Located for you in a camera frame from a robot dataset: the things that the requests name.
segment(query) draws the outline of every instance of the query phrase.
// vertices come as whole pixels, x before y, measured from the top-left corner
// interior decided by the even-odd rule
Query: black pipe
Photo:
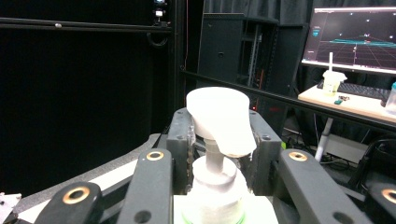
[[[0,18],[0,28],[170,34],[171,27]]]

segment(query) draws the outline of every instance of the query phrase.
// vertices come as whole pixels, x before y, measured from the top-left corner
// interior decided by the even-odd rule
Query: black wall panel
[[[204,14],[198,73],[236,82],[243,29],[243,14]]]
[[[291,96],[297,69],[303,57],[307,24],[280,25],[278,28],[275,53],[271,61],[269,75],[263,83],[263,90]],[[262,102],[260,113],[274,131],[281,136],[288,107],[274,102]]]
[[[151,1],[0,8],[0,17],[152,23]],[[167,80],[166,51],[153,50],[146,34],[0,29],[0,190],[27,196],[147,141],[152,104],[166,107],[154,94],[167,89],[152,89]]]

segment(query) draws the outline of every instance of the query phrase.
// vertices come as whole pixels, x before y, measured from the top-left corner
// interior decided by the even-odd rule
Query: white pump dispenser
[[[257,147],[248,105],[244,93],[227,88],[202,88],[187,95],[195,132],[206,146],[206,155],[193,164],[190,206],[183,212],[192,223],[237,223],[243,218],[247,183],[224,155],[239,158]]]

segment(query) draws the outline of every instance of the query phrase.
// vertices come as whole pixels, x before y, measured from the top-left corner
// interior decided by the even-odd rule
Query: computer monitor
[[[396,7],[315,8],[302,63],[396,77]]]

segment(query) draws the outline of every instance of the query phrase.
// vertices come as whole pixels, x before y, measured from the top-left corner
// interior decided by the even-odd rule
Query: small bottle
[[[385,105],[385,110],[392,115],[396,115],[396,82],[392,85],[392,90],[387,104]]]

